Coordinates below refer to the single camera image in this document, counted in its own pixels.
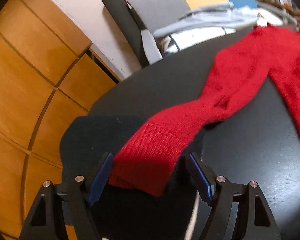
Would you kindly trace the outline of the red knit sweater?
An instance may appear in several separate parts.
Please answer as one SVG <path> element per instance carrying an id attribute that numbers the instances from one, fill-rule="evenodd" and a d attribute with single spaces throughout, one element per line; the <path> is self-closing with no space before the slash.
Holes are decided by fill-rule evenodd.
<path id="1" fill-rule="evenodd" d="M 218 52 L 199 98 L 148 119 L 115 156 L 110 185 L 161 196 L 187 146 L 205 126 L 246 106 L 270 78 L 300 136 L 300 33 L 257 27 Z"/>

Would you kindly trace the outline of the grey yellow blue chair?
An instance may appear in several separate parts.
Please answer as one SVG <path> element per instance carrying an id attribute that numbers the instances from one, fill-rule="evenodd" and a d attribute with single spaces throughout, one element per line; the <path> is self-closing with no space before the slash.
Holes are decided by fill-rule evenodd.
<path id="1" fill-rule="evenodd" d="M 188 11 L 208 5 L 232 3 L 235 8 L 256 8 L 256 0 L 127 0 L 140 25 L 142 45 L 150 64 L 162 59 L 153 37 L 155 30 L 181 18 Z"/>

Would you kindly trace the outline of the wooden wardrobe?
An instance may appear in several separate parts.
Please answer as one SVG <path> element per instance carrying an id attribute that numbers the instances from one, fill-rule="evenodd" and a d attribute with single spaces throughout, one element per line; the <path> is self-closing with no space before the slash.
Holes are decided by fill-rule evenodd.
<path id="1" fill-rule="evenodd" d="M 0 233 L 17 239 L 45 180 L 62 179 L 59 144 L 115 85 L 91 42 L 50 0 L 0 11 Z"/>

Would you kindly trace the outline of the light blue grey garment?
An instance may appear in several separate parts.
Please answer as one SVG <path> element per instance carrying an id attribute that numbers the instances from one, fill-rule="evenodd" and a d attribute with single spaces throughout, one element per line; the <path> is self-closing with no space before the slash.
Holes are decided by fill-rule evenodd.
<path id="1" fill-rule="evenodd" d="M 249 6 L 236 8 L 232 2 L 207 5 L 188 11 L 179 20 L 154 31 L 155 38 L 184 30 L 205 27 L 240 29 L 254 25 L 258 10 Z"/>

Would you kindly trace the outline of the black leather bench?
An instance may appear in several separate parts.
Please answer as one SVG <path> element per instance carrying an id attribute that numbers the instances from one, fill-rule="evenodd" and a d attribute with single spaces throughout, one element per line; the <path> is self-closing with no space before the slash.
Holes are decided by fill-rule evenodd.
<path id="1" fill-rule="evenodd" d="M 205 126 L 222 122 L 273 81 L 300 136 L 300 33 L 259 27 L 220 51 L 199 98 L 146 121 L 131 116 L 77 117 L 61 140 L 65 167 L 90 171 L 115 155 L 106 185 L 90 201 L 93 225 L 105 239 L 173 239 L 189 226 L 195 188 L 185 154 Z"/>

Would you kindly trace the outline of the black rolled mat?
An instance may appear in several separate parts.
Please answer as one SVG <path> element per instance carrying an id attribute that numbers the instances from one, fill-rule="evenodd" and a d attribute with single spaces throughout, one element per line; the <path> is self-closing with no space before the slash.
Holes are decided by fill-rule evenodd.
<path id="1" fill-rule="evenodd" d="M 141 27 L 133 15 L 130 3 L 127 0 L 102 0 L 102 3 L 126 38 L 141 67 L 149 66 L 143 48 Z"/>

